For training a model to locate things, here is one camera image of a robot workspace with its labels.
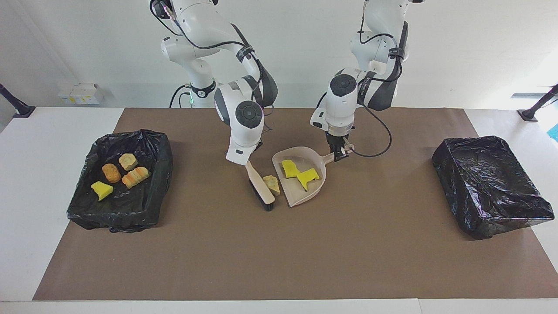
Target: dustpan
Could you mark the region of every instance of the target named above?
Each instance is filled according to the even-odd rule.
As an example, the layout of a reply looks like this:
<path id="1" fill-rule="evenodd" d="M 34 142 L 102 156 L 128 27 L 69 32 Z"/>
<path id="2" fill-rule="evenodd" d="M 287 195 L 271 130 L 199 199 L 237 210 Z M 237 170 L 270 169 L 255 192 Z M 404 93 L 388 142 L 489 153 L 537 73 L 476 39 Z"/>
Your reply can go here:
<path id="1" fill-rule="evenodd" d="M 300 172 L 307 171 L 311 168 L 316 169 L 319 180 L 308 183 L 308 191 L 305 191 L 297 178 L 287 179 L 281 162 L 283 160 L 292 160 Z M 287 197 L 289 207 L 295 207 L 315 197 L 324 185 L 326 178 L 325 166 L 335 159 L 335 154 L 331 153 L 327 156 L 320 156 L 315 150 L 308 147 L 295 147 L 280 151 L 275 154 L 271 161 L 277 172 L 277 176 L 283 186 L 283 192 Z"/>

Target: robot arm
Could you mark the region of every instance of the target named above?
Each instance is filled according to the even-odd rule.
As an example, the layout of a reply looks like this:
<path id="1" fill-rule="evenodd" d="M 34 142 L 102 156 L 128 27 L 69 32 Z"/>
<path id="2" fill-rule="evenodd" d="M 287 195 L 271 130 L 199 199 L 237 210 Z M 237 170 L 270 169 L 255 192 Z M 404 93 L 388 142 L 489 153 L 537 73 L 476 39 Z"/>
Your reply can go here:
<path id="1" fill-rule="evenodd" d="M 263 108 L 273 105 L 277 85 L 240 30 L 215 10 L 215 3 L 152 0 L 151 7 L 158 18 L 170 19 L 173 32 L 179 35 L 163 40 L 163 54 L 188 72 L 194 104 L 215 105 L 221 120 L 230 126 L 227 159 L 246 165 L 251 153 L 261 144 Z M 199 58 L 221 49 L 234 53 L 248 75 L 228 84 L 218 84 L 209 64 Z"/>
<path id="2" fill-rule="evenodd" d="M 348 156 L 344 147 L 354 128 L 357 105 L 376 111 L 391 107 L 407 56 L 408 24 L 404 17 L 408 2 L 423 0 L 364 1 L 362 24 L 366 22 L 372 31 L 361 28 L 351 40 L 359 69 L 345 68 L 335 75 L 310 120 L 326 132 L 335 161 Z"/>

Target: black plastic bag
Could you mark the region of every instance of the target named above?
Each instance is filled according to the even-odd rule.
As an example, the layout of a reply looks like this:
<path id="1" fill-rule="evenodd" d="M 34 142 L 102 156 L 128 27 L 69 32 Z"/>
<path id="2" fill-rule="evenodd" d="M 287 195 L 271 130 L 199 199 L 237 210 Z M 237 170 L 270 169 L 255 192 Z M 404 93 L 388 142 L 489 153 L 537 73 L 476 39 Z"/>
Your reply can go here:
<path id="1" fill-rule="evenodd" d="M 126 188 L 122 183 L 109 183 L 102 166 L 116 165 L 120 174 L 125 171 L 118 162 L 120 156 L 132 153 L 138 166 L 151 173 L 142 183 Z M 74 197 L 68 208 L 68 219 L 85 229 L 108 227 L 111 232 L 137 232 L 156 225 L 163 198 L 167 193 L 172 173 L 172 151 L 164 133 L 149 130 L 109 134 L 98 139 L 85 158 Z M 112 185 L 114 191 L 102 201 L 91 185 L 97 181 Z"/>
<path id="2" fill-rule="evenodd" d="M 554 219 L 508 144 L 446 139 L 432 156 L 459 227 L 477 240 Z"/>

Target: brown mat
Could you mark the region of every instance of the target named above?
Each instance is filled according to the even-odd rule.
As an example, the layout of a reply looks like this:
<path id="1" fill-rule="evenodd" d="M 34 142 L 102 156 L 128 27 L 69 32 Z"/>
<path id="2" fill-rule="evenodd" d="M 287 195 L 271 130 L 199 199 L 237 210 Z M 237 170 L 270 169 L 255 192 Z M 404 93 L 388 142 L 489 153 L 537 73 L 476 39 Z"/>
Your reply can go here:
<path id="1" fill-rule="evenodd" d="M 312 110 L 276 110 L 252 163 L 293 146 L 328 153 Z M 158 227 L 137 234 L 70 223 L 34 300 L 556 298 L 558 275 L 531 229 L 471 241 L 431 164 L 446 137 L 476 136 L 463 110 L 394 108 L 388 154 L 328 166 L 321 193 L 265 212 L 244 168 L 225 160 L 215 110 L 126 109 L 116 132 L 168 134 L 175 167 Z M 382 150 L 386 134 L 359 112 L 352 142 Z"/>

